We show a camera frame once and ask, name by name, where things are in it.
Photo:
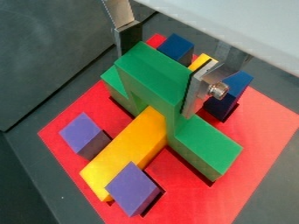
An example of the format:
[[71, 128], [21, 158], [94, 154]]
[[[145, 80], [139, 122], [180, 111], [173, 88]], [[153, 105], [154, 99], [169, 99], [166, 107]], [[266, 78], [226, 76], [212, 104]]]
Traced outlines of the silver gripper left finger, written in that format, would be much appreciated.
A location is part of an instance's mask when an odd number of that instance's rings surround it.
[[117, 56], [121, 57], [142, 39], [142, 26], [134, 19], [127, 0], [101, 0], [111, 23]]

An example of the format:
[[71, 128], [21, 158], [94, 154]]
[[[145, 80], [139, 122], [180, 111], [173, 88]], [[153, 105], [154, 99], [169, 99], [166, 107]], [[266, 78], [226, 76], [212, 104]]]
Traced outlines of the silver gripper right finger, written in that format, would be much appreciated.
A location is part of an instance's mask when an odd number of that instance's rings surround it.
[[181, 115], [186, 119], [201, 108], [209, 96], [216, 100], [224, 98], [229, 86], [221, 81], [242, 68], [252, 56], [220, 41], [213, 52], [213, 58], [217, 62], [208, 59], [190, 73], [181, 105]]

